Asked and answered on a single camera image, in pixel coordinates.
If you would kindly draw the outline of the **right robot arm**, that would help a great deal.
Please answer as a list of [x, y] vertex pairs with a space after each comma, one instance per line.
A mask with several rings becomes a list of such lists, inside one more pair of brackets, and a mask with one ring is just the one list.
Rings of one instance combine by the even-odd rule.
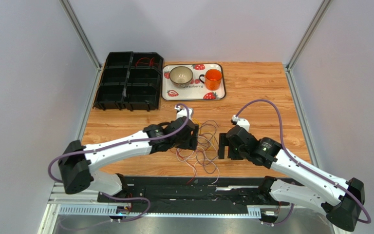
[[245, 128], [235, 125], [219, 135], [220, 159], [248, 160], [285, 174], [300, 185], [266, 176], [259, 190], [278, 202], [288, 202], [314, 210], [340, 229], [355, 230], [365, 203], [364, 183], [329, 174], [289, 152], [279, 142], [256, 139]]

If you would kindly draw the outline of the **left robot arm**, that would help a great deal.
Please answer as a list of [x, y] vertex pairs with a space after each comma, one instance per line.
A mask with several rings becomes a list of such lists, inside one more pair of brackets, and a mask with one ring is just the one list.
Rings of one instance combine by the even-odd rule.
[[72, 141], [63, 157], [57, 160], [64, 191], [73, 195], [90, 189], [116, 195], [127, 188], [124, 177], [105, 173], [101, 168], [130, 157], [166, 152], [172, 148], [196, 150], [198, 130], [199, 126], [191, 119], [179, 117], [97, 145]]

